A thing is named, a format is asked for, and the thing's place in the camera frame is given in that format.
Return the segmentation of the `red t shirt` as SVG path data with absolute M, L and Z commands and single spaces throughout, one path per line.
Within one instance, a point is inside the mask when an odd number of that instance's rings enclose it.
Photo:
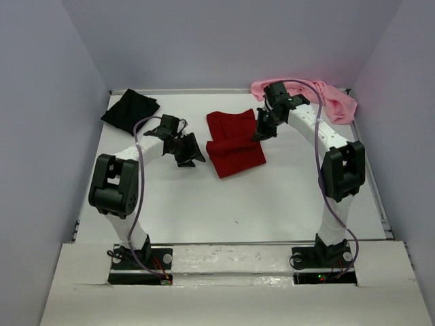
M 261 144 L 252 140 L 256 129 L 253 109 L 238 114 L 209 113 L 207 125 L 212 139 L 206 151 L 219 178 L 266 164 Z

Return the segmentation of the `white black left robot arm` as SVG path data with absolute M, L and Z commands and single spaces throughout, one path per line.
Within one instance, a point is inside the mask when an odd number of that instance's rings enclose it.
M 152 258 L 150 237 L 139 223 L 145 195 L 145 167 L 165 155 L 173 156 L 180 168 L 194 168 L 204 162 L 194 133 L 187 133 L 185 119 L 172 115 L 157 117 L 159 125 L 139 136 L 148 122 L 133 126 L 134 143 L 116 154 L 101 154 L 94 165 L 88 202 L 112 224 L 120 240 L 108 255 L 135 268 L 148 270 Z

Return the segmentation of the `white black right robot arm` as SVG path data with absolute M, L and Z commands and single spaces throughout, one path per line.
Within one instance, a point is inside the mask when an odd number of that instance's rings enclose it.
M 322 109 L 313 109 L 310 100 L 291 95 L 284 81 L 264 88 L 264 105 L 258 109 L 253 141 L 277 136 L 277 129 L 287 124 L 297 130 L 315 150 L 319 188 L 324 200 L 322 221 L 312 247 L 294 247 L 290 263 L 293 269 L 334 269 L 341 262 L 348 271 L 355 263 L 347 238 L 355 234 L 347 219 L 354 197 L 366 180 L 366 152 L 360 141 L 350 141 L 322 120 Z

